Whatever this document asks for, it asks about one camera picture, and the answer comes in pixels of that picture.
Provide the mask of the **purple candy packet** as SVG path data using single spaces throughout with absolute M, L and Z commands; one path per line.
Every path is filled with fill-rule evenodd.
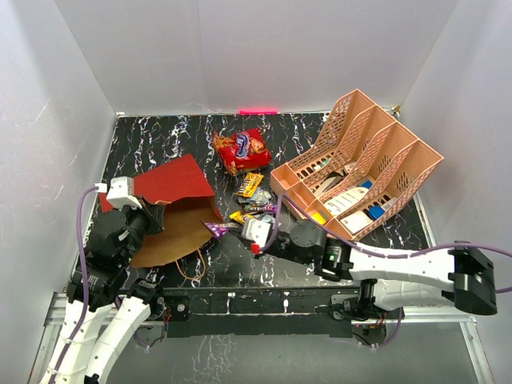
M 273 203 L 265 205 L 251 205 L 247 204 L 242 208 L 244 214 L 260 214 L 260 213 L 271 213 L 275 214 L 277 206 Z
M 236 222 L 214 223 L 203 222 L 205 228 L 212 234 L 213 238 L 219 239 L 229 232 L 240 233 L 242 226 Z

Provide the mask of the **red paper bag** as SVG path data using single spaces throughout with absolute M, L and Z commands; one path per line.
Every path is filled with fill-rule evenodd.
M 133 268 L 164 266 L 202 248 L 213 237 L 203 222 L 222 223 L 215 193 L 194 157 L 186 154 L 132 178 L 134 194 L 166 205 L 164 231 L 148 235 L 133 256 Z M 102 211 L 113 207 L 100 196 Z

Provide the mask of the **red cookie snack bag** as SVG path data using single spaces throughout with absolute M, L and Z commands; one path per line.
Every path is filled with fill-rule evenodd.
M 259 128 L 239 131 L 230 137 L 214 133 L 212 144 L 226 172 L 232 176 L 261 169 L 271 161 Z

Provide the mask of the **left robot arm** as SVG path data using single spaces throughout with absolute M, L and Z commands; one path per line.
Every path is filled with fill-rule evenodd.
M 104 383 L 140 325 L 160 317 L 165 299 L 158 284 L 137 279 L 119 292 L 145 237 L 164 230 L 163 204 L 142 197 L 93 222 L 67 287 L 65 317 L 43 383 Z

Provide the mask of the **pink plastic file organizer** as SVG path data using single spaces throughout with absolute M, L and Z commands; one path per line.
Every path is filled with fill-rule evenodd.
M 286 194 L 296 218 L 319 212 L 337 235 L 357 241 L 396 215 L 443 157 L 360 90 L 336 101 L 320 134 L 305 153 L 270 173 L 270 186 Z M 333 216 L 324 203 L 356 186 L 369 191 L 355 206 Z M 341 220 L 372 206 L 386 212 L 351 235 Z

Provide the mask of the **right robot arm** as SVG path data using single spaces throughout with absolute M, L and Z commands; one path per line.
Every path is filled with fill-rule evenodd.
M 332 296 L 335 318 L 364 321 L 405 306 L 449 304 L 468 314 L 498 312 L 494 264 L 466 242 L 418 252 L 376 248 L 344 242 L 315 222 L 301 220 L 288 233 L 273 232 L 263 250 L 312 265 L 325 280 L 359 283 L 353 297 Z

